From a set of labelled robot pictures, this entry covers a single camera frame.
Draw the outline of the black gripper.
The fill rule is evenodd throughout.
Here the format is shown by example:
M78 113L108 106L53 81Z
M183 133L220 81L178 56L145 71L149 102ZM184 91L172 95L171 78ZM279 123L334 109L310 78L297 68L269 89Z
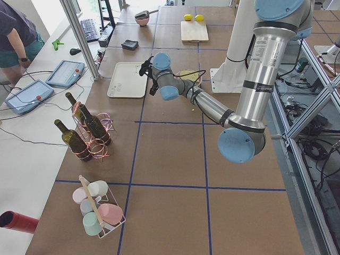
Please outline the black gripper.
M146 75L148 78L152 79L152 87L150 88L149 94L154 96L159 88L158 82L152 76L152 63L151 59L153 56L150 56L144 63L141 64L141 68L139 70L139 76Z

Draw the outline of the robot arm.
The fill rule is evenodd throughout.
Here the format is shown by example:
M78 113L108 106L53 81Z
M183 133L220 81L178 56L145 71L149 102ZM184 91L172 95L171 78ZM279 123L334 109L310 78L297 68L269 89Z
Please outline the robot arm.
M151 95L159 91L163 100L184 96L224 127L218 138L218 148L227 160L234 163L250 161L265 147L262 119L279 66L288 42L310 34L314 2L254 1L253 6L256 39L236 111L220 103L193 81L175 78L171 59L166 53L150 57L139 71L140 76L147 75L153 80Z

